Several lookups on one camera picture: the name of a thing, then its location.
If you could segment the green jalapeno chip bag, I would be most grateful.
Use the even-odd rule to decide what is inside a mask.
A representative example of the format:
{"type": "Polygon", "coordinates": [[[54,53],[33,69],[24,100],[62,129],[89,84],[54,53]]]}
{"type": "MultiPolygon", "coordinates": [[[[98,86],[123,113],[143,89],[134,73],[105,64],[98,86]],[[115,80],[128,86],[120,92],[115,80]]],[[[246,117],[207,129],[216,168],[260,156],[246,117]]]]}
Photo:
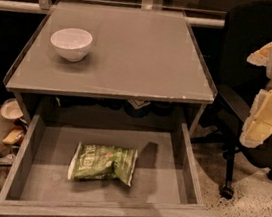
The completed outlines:
{"type": "Polygon", "coordinates": [[[71,163],[69,180],[114,180],[131,186],[138,151],[112,145],[80,142],[71,163]]]}

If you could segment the grey cabinet counter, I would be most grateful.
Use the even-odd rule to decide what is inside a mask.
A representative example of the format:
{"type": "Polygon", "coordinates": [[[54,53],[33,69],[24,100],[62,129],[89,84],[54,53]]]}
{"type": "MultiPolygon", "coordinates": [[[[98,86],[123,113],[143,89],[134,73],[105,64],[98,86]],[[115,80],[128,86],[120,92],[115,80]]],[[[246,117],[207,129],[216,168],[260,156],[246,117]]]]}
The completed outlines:
{"type": "Polygon", "coordinates": [[[62,4],[4,84],[21,102],[21,94],[36,93],[204,105],[216,90],[199,52],[185,16],[62,4]],[[93,36],[87,57],[77,63],[62,59],[50,44],[51,35],[69,27],[93,36]]]}

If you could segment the grey open drawer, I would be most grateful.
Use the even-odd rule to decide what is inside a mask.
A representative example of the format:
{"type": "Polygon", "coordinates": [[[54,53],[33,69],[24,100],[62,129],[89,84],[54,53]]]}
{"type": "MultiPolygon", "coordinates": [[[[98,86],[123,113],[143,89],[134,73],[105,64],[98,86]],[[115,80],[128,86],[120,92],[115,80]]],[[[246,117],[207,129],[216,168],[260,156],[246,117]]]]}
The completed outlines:
{"type": "Polygon", "coordinates": [[[220,217],[203,203],[190,145],[182,122],[39,107],[1,189],[0,217],[220,217]],[[131,186],[69,180],[80,142],[136,149],[131,186]]]}

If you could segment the black office chair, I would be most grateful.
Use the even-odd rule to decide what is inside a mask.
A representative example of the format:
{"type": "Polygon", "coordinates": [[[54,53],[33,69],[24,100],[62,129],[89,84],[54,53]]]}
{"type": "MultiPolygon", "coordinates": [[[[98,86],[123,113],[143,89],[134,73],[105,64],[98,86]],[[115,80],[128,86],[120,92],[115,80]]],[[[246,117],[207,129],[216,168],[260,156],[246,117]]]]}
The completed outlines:
{"type": "Polygon", "coordinates": [[[238,152],[255,167],[268,167],[268,178],[272,180],[272,135],[254,148],[239,142],[255,95],[268,83],[266,69],[249,64],[247,57],[271,41],[272,0],[243,3],[227,12],[218,60],[211,74],[218,95],[200,118],[201,127],[213,126],[215,130],[207,136],[192,139],[198,144],[223,145],[227,169],[221,195],[226,199],[233,197],[234,155],[238,152]]]}

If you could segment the white ceramic bowl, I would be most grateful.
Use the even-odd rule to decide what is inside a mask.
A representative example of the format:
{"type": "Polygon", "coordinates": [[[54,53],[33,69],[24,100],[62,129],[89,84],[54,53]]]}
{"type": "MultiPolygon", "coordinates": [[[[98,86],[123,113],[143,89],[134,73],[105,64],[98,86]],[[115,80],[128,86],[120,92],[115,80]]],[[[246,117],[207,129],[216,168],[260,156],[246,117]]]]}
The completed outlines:
{"type": "Polygon", "coordinates": [[[55,51],[63,59],[77,62],[89,53],[93,36],[84,29],[65,28],[51,35],[50,40],[55,51]]]}

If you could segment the white cup in bin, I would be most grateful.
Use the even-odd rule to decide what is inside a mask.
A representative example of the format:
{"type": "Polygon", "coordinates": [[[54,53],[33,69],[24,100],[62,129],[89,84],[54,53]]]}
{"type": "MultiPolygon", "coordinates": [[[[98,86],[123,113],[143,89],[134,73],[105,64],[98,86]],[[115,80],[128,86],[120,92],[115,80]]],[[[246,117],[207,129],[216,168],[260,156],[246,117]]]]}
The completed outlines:
{"type": "Polygon", "coordinates": [[[20,109],[20,106],[18,104],[19,103],[15,100],[15,98],[6,100],[0,110],[3,118],[15,120],[23,117],[22,110],[20,109]]]}

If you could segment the yellow item in bin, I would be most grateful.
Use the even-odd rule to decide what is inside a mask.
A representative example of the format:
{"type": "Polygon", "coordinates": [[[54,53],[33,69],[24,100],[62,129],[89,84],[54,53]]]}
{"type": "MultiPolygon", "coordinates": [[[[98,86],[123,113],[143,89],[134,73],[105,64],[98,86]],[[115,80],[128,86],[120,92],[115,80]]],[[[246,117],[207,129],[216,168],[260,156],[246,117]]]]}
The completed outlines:
{"type": "Polygon", "coordinates": [[[8,135],[2,140],[4,145],[20,145],[24,140],[25,131],[20,129],[12,129],[8,135]]]}

